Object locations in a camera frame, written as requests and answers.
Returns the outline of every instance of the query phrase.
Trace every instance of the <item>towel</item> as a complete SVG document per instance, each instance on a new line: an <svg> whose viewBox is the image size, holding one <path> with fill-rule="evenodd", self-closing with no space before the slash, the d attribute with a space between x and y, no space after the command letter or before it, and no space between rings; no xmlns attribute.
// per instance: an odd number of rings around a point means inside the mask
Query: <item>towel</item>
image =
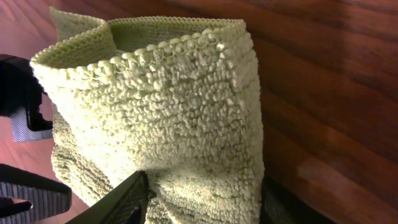
<svg viewBox="0 0 398 224"><path fill-rule="evenodd" d="M262 122L242 20L102 19L51 9L30 65L55 104L52 165L88 205L137 170L146 223L258 223Z"/></svg>

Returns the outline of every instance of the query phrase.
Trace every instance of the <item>dark wood tabletop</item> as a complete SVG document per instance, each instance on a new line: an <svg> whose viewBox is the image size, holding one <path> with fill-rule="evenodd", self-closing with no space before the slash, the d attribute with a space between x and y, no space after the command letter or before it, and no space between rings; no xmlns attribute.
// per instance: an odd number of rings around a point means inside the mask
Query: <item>dark wood tabletop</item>
<svg viewBox="0 0 398 224"><path fill-rule="evenodd" d="M54 44L49 6L103 19L244 19L268 175L337 223L398 223L398 1L2 0L0 54L31 58Z"/></svg>

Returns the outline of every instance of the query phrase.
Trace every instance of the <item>folded towel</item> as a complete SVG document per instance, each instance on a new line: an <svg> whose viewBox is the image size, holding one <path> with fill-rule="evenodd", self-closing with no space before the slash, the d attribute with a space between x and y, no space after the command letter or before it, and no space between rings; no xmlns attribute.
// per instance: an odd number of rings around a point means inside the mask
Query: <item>folded towel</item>
<svg viewBox="0 0 398 224"><path fill-rule="evenodd" d="M146 223L258 223L260 85L244 21L51 12L59 42L30 64L56 104L57 177L92 205L144 170L157 194Z"/></svg>

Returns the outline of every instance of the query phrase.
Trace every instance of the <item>green towel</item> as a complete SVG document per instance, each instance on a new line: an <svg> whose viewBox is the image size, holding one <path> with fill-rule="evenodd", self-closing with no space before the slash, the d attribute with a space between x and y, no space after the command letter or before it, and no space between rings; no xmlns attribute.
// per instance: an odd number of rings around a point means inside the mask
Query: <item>green towel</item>
<svg viewBox="0 0 398 224"><path fill-rule="evenodd" d="M56 104L53 169L88 205L137 170L147 223L258 223L257 58L242 20L104 21L52 9L31 66Z"/></svg>

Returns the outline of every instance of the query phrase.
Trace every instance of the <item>washcloth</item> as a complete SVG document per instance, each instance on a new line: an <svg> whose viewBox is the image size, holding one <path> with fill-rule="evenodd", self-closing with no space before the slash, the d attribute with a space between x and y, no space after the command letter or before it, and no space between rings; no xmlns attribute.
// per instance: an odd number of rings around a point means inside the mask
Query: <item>washcloth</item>
<svg viewBox="0 0 398 224"><path fill-rule="evenodd" d="M260 84L244 21L51 12L58 42L30 64L55 104L57 177L92 205L144 170L157 194L146 223L258 223Z"/></svg>

